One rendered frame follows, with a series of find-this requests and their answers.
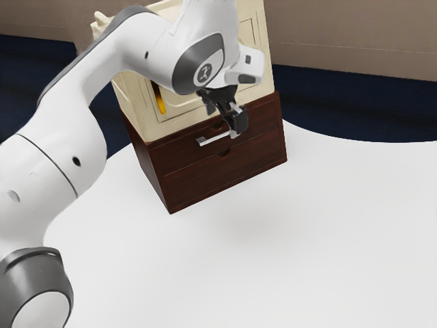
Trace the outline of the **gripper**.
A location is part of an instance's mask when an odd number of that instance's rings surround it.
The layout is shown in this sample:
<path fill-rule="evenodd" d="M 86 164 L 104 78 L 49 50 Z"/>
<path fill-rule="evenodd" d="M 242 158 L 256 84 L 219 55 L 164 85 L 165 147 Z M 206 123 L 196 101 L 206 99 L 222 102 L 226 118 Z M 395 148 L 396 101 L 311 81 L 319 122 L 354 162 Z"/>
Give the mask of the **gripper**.
<path fill-rule="evenodd" d="M 219 110 L 222 118 L 229 126 L 229 135 L 232 139 L 237 138 L 248 128 L 248 113 L 243 106 L 235 103 L 237 85 L 228 85 L 221 88 L 201 88 L 196 95 L 201 97 L 208 116 Z"/>

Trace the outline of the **cream box with lid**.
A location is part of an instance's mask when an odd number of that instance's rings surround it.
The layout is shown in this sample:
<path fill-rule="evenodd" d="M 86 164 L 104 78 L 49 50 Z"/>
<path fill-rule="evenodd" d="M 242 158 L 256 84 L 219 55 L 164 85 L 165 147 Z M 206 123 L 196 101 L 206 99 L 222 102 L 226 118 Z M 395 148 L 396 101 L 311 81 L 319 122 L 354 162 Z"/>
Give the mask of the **cream box with lid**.
<path fill-rule="evenodd" d="M 239 43 L 258 49 L 266 56 L 266 69 L 258 85 L 238 86 L 239 105 L 274 92 L 264 0 L 236 0 L 239 16 Z M 180 96 L 131 71 L 117 74 L 111 81 L 121 111 L 128 123 L 146 142 L 155 141 L 218 115 L 208 115 L 196 94 Z"/>

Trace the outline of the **dark brown drawer cabinet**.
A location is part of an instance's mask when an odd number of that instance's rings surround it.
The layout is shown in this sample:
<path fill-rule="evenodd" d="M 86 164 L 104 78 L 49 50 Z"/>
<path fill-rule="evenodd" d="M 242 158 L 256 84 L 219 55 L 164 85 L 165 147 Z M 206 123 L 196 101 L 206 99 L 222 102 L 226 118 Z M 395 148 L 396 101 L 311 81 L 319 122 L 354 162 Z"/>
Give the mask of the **dark brown drawer cabinet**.
<path fill-rule="evenodd" d="M 200 146 L 228 126 L 217 115 L 146 142 L 128 118 L 126 128 L 144 175 L 171 214 L 235 186 L 287 160 L 278 92 L 246 104 L 249 128 Z"/>

